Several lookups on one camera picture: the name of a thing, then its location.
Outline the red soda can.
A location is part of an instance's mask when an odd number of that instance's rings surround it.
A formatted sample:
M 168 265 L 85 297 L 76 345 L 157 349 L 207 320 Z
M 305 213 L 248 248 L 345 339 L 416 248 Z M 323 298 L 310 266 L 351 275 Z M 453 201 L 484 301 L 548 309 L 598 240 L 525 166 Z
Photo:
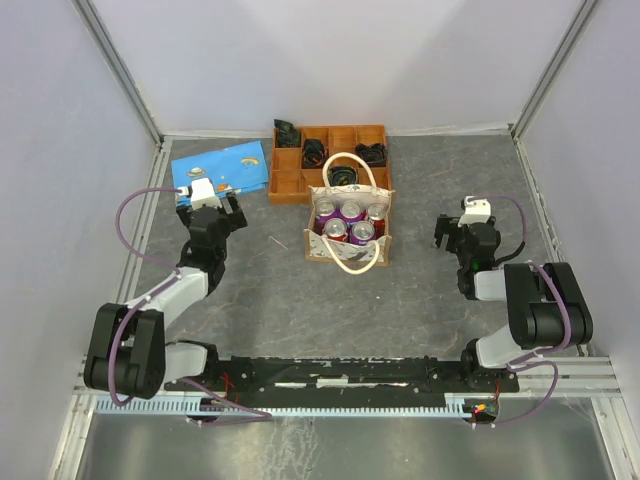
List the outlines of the red soda can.
M 324 227 L 323 234 L 329 239 L 338 242 L 347 242 L 349 236 L 349 227 L 341 218 L 329 219 Z
M 382 203 L 372 203 L 367 207 L 366 220 L 374 227 L 376 238 L 385 235 L 386 215 L 387 206 Z

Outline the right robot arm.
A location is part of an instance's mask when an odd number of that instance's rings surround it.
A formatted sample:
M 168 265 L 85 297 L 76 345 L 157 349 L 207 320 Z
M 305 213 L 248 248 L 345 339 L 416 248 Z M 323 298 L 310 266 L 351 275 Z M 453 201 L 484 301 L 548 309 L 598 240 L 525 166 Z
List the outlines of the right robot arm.
M 570 264 L 508 263 L 496 257 L 501 234 L 495 218 L 468 222 L 441 214 L 434 246 L 458 260 L 457 286 L 471 301 L 503 302 L 506 325 L 472 340 L 461 354 L 459 379 L 481 391 L 495 379 L 495 368 L 513 367 L 534 357 L 585 345 L 593 319 Z

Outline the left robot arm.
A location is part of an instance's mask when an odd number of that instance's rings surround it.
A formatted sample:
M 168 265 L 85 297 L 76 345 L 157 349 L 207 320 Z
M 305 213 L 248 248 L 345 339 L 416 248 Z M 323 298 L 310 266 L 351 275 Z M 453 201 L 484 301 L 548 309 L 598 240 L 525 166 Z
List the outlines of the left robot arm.
M 237 196 L 229 193 L 226 200 L 229 209 L 177 208 L 189 239 L 169 277 L 125 304 L 98 309 L 83 372 L 86 387 L 109 393 L 123 406 L 133 398 L 150 399 L 165 383 L 185 376 L 201 390 L 219 383 L 221 366 L 208 357 L 208 347 L 190 341 L 168 344 L 165 330 L 222 280 L 227 239 L 247 226 Z

